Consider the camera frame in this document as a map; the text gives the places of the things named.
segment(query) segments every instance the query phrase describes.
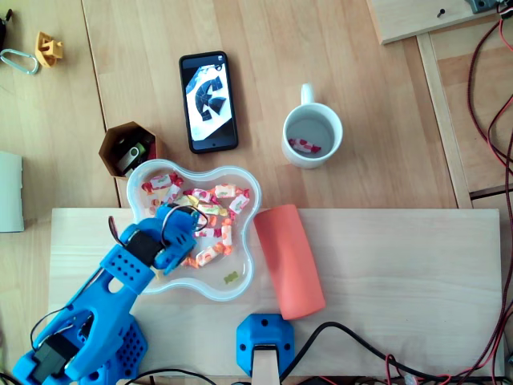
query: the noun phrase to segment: phone screen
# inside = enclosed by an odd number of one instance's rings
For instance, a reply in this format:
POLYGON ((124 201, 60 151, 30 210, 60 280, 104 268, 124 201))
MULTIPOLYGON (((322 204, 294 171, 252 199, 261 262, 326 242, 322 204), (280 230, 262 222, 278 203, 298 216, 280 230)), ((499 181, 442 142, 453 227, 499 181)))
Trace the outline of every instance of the phone screen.
POLYGON ((185 56, 180 63, 191 150, 235 148, 236 121, 226 55, 185 56))

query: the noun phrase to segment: wooden table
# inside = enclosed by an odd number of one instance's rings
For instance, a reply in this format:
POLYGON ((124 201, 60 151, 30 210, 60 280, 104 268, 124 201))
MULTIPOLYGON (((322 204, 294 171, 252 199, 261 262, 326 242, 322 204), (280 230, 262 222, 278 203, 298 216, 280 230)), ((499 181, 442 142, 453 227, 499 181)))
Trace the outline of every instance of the wooden table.
POLYGON ((248 169, 264 207, 455 207, 415 39, 381 47, 365 2, 83 4, 107 127, 138 122, 191 170, 248 169), (197 156, 188 149, 178 59, 219 49, 232 69, 240 146, 197 156), (318 170, 281 153, 283 122, 306 82, 345 129, 340 151, 318 170))
POLYGON ((268 207, 456 207, 417 42, 380 47, 361 0, 4 5, 18 13, 6 47, 31 51, 43 30, 64 41, 65 55, 35 77, 0 64, 0 149, 26 157, 26 231, 0 234, 8 367, 29 348, 30 328, 46 312, 51 208, 118 206, 97 155, 102 119, 107 127, 135 120, 151 129, 169 159, 186 168, 246 167, 268 207), (216 49, 231 61, 240 147, 195 156, 187 147, 178 58, 216 49), (280 150, 283 121, 305 82, 345 128, 341 150, 318 170, 288 165, 280 150))
MULTIPOLYGON (((434 57, 435 64, 426 66, 426 74, 434 93, 435 109, 440 110, 441 134, 452 136, 454 151, 448 151, 451 143, 444 142, 444 146, 449 168, 456 170, 454 189, 466 189, 472 198, 504 191, 504 167, 479 136, 467 108, 467 78, 472 54, 479 40, 497 20, 496 16, 490 16, 419 37, 423 54, 434 57)), ((507 39, 513 39, 511 22, 505 23, 504 34, 507 39)), ((511 66, 513 54, 496 30, 483 45, 475 71, 475 110, 485 130, 511 96, 511 66)), ((492 139, 503 152, 507 150, 512 118, 513 109, 510 108, 493 131, 492 139)))

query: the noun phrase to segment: black cable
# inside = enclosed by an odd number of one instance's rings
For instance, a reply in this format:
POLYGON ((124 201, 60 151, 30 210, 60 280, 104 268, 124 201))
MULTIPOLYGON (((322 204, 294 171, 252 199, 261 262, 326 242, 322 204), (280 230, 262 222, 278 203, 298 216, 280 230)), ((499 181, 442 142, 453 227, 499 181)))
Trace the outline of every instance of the black cable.
POLYGON ((10 383, 12 383, 14 385, 22 385, 22 383, 20 383, 17 379, 15 379, 14 377, 11 377, 10 375, 8 375, 6 373, 0 372, 0 379, 2 379, 2 381, 4 383, 6 383, 6 381, 9 381, 10 383))
POLYGON ((39 321, 37 321, 34 325, 34 327, 32 328, 32 330, 30 331, 30 347, 32 347, 32 350, 35 351, 35 346, 34 346, 34 332, 35 332, 35 329, 39 326, 39 324, 41 324, 41 322, 43 322, 48 316, 52 315, 52 314, 55 314, 55 313, 58 313, 59 311, 61 310, 64 310, 66 309, 66 307, 61 307, 60 309, 58 310, 54 310, 54 311, 51 311, 50 313, 48 314, 45 314, 39 321))
POLYGON ((205 377, 204 375, 201 375, 199 373, 194 373, 193 371, 184 371, 183 369, 174 369, 174 368, 171 368, 171 369, 155 369, 153 371, 145 371, 144 373, 141 373, 140 375, 138 375, 134 379, 131 379, 130 381, 125 383, 125 385, 130 385, 131 383, 134 383, 138 379, 142 379, 143 377, 146 377, 147 375, 157 375, 159 373, 166 373, 168 371, 174 371, 174 372, 177 372, 177 373, 183 373, 184 375, 191 375, 193 377, 197 377, 198 379, 202 379, 202 380, 206 381, 207 383, 210 383, 210 385, 217 385, 211 379, 209 379, 208 377, 205 377))
MULTIPOLYGON (((290 363, 290 365, 285 369, 283 374, 280 376, 280 382, 283 382, 289 375, 290 372, 294 370, 296 365, 301 361, 303 356, 306 354, 308 349, 312 346, 313 341, 317 338, 317 336, 326 328, 328 327, 336 327, 339 330, 342 330, 344 333, 348 334, 352 339, 354 339, 356 342, 358 342, 360 345, 362 345, 364 348, 366 348, 368 351, 370 351, 372 354, 378 356, 380 359, 385 360, 386 355, 383 354, 381 351, 376 349, 374 346, 370 345, 365 339, 360 337, 358 334, 356 334, 354 331, 352 331, 349 327, 342 325, 338 322, 324 322, 322 323, 313 333, 310 335, 308 340, 306 341, 305 345, 301 348, 299 353, 297 353, 294 360, 290 363)), ((446 376, 437 376, 437 375, 428 375, 427 373, 422 373, 421 371, 416 371, 415 369, 412 369, 410 367, 407 367, 406 365, 403 365, 402 363, 398 363, 394 359, 389 359, 389 364, 393 365, 394 367, 401 369, 402 371, 405 371, 406 373, 410 373, 411 375, 414 375, 415 377, 420 377, 426 380, 435 381, 438 383, 446 382, 447 377, 446 376)), ((451 382, 458 382, 462 377, 453 377, 451 379, 451 382)), ((473 380, 476 381, 487 381, 491 379, 491 377, 476 377, 473 378, 473 380)))

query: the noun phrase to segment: robotic arm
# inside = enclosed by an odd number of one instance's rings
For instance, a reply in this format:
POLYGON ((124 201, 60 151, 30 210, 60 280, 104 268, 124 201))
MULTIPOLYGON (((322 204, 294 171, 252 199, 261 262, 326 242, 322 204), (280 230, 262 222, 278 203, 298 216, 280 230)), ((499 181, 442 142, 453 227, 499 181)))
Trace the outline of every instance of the robotic arm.
POLYGON ((26 385, 134 379, 147 342, 130 309, 155 277, 152 267, 167 275, 194 248, 199 215, 190 207, 165 205, 154 218, 128 226, 120 244, 20 358, 14 375, 26 385), (123 284, 116 293, 108 287, 114 278, 123 284))

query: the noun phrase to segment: wooden board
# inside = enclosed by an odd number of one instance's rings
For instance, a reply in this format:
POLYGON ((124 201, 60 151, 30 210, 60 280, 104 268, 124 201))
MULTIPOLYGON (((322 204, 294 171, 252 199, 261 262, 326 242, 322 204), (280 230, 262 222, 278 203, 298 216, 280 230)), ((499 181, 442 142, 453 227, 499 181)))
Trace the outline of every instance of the wooden board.
MULTIPOLYGON (((54 210, 51 310, 69 299, 112 247, 108 215, 120 229, 131 220, 128 209, 54 210)), ((327 308, 293 323, 297 348, 320 323, 339 321, 419 370, 454 373, 474 362, 500 306, 496 210, 302 209, 301 219, 327 308)), ((143 369, 173 365, 207 375, 241 374, 237 325, 252 312, 277 311, 253 229, 250 248, 255 280, 233 302, 210 302, 186 290, 137 301, 133 314, 150 343, 143 369)), ((294 374, 383 376, 384 370, 383 361, 330 330, 294 374)))
POLYGON ((14 11, 3 48, 34 53, 39 30, 64 41, 64 59, 34 76, 0 63, 0 151, 23 156, 26 228, 0 234, 0 330, 9 370, 30 349, 30 329, 46 312, 52 208, 113 207, 118 200, 97 153, 104 128, 82 3, 1 3, 0 17, 14 11))
MULTIPOLYGON (((108 127, 138 122, 193 171, 248 169, 266 207, 455 207, 417 43, 380 47, 362 0, 83 4, 108 127), (230 61, 240 145, 198 156, 188 149, 178 60, 219 49, 230 61), (281 152, 285 117, 306 82, 345 130, 316 170, 281 152)), ((124 183, 119 195, 127 207, 124 183)))
POLYGON ((473 14, 465 0, 367 0, 380 43, 452 26, 493 11, 473 14), (438 17, 440 10, 445 13, 438 17))
MULTIPOLYGON (((507 214, 506 194, 498 194, 491 197, 480 198, 472 201, 475 209, 497 209, 500 218, 500 250, 503 271, 503 284, 507 279, 507 271, 511 262, 511 227, 507 214)), ((513 325, 509 322, 506 327, 506 340, 509 347, 513 346, 513 325)))
MULTIPOLYGON (((496 21, 497 18, 493 16, 430 33, 458 152, 473 197, 503 191, 504 186, 504 168, 477 133, 467 108, 471 57, 479 40, 496 21)), ((505 23, 504 34, 510 41, 513 39, 513 24, 505 23)), ((475 110, 485 129, 511 96, 511 66, 513 55, 496 31, 483 46, 475 72, 475 110)), ((492 135, 494 143, 504 152, 511 134, 512 119, 513 109, 509 109, 492 135)))

